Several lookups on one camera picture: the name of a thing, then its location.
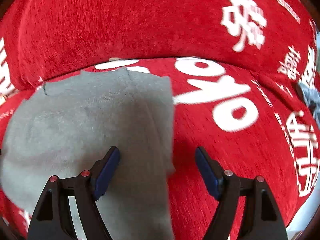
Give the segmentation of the grey garment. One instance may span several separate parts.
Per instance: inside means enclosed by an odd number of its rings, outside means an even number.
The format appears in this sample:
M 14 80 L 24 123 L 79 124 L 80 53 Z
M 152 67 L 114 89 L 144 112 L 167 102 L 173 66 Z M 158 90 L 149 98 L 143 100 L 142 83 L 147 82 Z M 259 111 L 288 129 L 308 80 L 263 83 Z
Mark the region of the grey garment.
M 97 201 L 112 238 L 173 239 L 173 115 L 168 77 L 121 68 L 47 83 L 20 104 L 5 130 L 2 189 L 33 213 L 50 176 L 76 176 L 116 146 L 119 166 Z

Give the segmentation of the blue-grey cloth at right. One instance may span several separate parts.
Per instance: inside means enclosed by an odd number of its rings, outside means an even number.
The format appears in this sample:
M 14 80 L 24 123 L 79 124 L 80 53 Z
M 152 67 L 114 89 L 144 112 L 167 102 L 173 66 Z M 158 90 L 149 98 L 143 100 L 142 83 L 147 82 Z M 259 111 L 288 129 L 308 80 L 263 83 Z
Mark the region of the blue-grey cloth at right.
M 299 97 L 310 110 L 318 128 L 320 127 L 320 98 L 319 91 L 315 88 L 309 88 L 302 82 L 297 83 L 296 90 Z

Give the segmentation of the red pillow with white characters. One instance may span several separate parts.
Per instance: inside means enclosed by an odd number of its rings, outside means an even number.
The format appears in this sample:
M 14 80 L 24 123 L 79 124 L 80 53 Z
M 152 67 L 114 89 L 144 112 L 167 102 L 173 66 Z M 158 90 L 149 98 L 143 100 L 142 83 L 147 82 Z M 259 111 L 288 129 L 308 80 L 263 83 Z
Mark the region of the red pillow with white characters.
M 1 20 L 1 93 L 106 62 L 196 56 L 303 73 L 315 26 L 299 0 L 15 0 Z

